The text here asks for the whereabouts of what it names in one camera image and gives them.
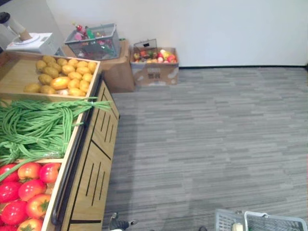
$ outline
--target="basket handle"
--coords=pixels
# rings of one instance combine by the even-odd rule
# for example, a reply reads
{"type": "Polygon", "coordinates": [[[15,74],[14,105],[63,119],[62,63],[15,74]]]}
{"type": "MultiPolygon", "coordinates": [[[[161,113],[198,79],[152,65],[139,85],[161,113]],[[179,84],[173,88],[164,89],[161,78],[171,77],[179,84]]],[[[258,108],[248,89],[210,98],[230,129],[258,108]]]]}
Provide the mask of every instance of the basket handle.
{"type": "Polygon", "coordinates": [[[264,217],[264,218],[268,218],[269,217],[269,215],[267,213],[256,213],[256,212],[246,211],[244,213],[245,231],[248,231],[247,215],[252,215],[252,216],[255,216],[255,217],[264,217]]]}

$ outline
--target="slatted wooden panel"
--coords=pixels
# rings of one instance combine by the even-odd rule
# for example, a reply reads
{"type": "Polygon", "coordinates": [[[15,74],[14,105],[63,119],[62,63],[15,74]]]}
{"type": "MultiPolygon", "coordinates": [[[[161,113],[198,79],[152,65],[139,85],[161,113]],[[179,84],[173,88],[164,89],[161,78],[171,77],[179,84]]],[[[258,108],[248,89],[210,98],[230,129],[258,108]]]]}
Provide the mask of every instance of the slatted wooden panel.
{"type": "Polygon", "coordinates": [[[72,220],[101,220],[105,207],[111,160],[91,142],[72,220]]]}
{"type": "Polygon", "coordinates": [[[101,223],[93,223],[93,224],[71,224],[69,227],[69,231],[101,231],[102,224],[101,223]]]}
{"type": "Polygon", "coordinates": [[[105,83],[97,97],[98,101],[109,100],[112,110],[93,110],[62,225],[64,231],[101,230],[119,113],[105,83]]]}

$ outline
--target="cardboard box of fruit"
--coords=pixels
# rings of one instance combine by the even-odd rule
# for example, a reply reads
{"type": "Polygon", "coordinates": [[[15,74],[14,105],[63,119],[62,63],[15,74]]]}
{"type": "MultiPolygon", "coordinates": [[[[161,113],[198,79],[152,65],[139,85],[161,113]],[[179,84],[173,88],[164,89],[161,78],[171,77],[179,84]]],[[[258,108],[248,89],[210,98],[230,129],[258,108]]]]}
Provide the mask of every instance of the cardboard box of fruit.
{"type": "Polygon", "coordinates": [[[179,60],[175,48],[158,48],[133,52],[130,57],[135,85],[175,85],[178,82],[179,60]]]}

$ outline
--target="black baseboard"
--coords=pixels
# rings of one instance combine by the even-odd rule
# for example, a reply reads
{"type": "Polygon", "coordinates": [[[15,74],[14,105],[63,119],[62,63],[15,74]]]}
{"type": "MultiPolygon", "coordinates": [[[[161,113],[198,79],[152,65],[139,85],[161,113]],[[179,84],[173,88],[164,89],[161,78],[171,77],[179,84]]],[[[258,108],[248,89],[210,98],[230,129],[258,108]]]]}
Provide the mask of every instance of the black baseboard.
{"type": "Polygon", "coordinates": [[[180,69],[251,68],[251,67],[293,67],[293,68],[308,69],[308,65],[180,66],[180,69]]]}

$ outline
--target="wooden display shelf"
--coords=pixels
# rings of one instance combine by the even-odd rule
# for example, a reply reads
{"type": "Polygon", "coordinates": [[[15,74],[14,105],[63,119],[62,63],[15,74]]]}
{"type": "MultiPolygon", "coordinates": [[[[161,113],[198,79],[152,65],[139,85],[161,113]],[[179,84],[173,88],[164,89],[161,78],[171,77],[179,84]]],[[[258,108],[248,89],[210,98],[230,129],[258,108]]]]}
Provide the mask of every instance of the wooden display shelf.
{"type": "MultiPolygon", "coordinates": [[[[4,52],[0,54],[0,99],[5,99],[6,101],[32,99],[56,102],[85,98],[55,94],[24,93],[23,88],[27,83],[38,82],[39,74],[36,72],[35,62],[41,58],[42,55],[40,54],[24,52],[4,52]]],[[[97,62],[97,67],[86,97],[98,96],[98,101],[109,101],[111,109],[107,112],[99,109],[93,110],[68,199],[66,213],[63,218],[61,230],[64,231],[80,231],[85,229],[100,231],[102,227],[101,223],[107,197],[119,112],[105,83],[102,83],[100,86],[97,85],[100,79],[101,67],[100,62],[95,62],[97,62]],[[97,88],[99,88],[99,94],[95,95],[97,88]],[[91,221],[93,218],[99,220],[99,222],[93,223],[91,221]],[[81,219],[83,221],[80,224],[76,222],[76,220],[81,219]]],[[[86,113],[80,114],[75,122],[83,122],[86,113]]],[[[51,222],[54,206],[57,197],[59,197],[59,188],[65,180],[64,177],[68,177],[64,176],[64,173],[70,167],[68,164],[69,158],[75,155],[73,147],[76,143],[80,142],[80,131],[82,129],[81,126],[74,127],[68,148],[62,159],[43,159],[38,161],[40,163],[61,163],[56,182],[53,185],[49,185],[51,200],[44,218],[42,231],[56,230],[56,226],[51,222]]]]}

